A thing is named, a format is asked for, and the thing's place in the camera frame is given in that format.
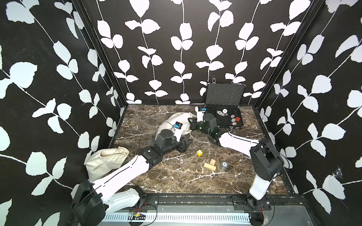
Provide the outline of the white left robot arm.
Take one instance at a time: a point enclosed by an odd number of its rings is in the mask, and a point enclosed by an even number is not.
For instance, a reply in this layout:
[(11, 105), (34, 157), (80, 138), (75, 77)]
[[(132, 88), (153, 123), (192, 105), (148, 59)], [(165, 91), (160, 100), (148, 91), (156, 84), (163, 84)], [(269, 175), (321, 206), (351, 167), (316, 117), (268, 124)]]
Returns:
[(144, 192), (137, 186), (124, 192), (120, 189), (161, 163), (165, 154), (172, 151), (186, 152), (192, 142), (191, 138), (176, 137), (171, 130), (164, 129), (153, 146), (142, 149), (139, 155), (121, 168), (94, 182), (82, 182), (70, 206), (69, 223), (97, 226), (107, 215), (134, 207), (144, 196)]

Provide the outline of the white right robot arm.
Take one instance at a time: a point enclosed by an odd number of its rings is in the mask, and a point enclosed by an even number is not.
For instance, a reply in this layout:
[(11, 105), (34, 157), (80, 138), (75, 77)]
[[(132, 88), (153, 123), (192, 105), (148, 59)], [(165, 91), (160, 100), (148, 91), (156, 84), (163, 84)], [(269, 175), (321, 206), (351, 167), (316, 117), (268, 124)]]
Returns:
[(222, 131), (213, 114), (203, 115), (201, 121), (188, 118), (188, 122), (190, 130), (204, 133), (212, 144), (238, 151), (251, 158), (255, 178), (242, 203), (251, 210), (260, 209), (272, 180), (284, 166), (284, 160), (274, 144), (266, 138), (254, 141)]

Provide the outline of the cream cloth bag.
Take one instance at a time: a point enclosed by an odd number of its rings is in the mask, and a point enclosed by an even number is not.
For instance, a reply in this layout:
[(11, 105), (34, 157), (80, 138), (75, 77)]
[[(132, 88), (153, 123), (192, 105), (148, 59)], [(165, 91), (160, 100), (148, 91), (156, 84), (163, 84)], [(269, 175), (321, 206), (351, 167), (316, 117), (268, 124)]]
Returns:
[(129, 150), (125, 147), (102, 149), (85, 161), (90, 182), (103, 178), (111, 170), (118, 169), (129, 155)]
[(171, 130), (175, 132), (175, 128), (173, 127), (177, 122), (182, 123), (182, 135), (187, 135), (191, 133), (190, 123), (188, 121), (189, 118), (196, 118), (196, 115), (187, 112), (175, 113), (170, 116), (167, 120), (165, 120), (157, 129), (156, 137), (160, 134), (163, 129)]

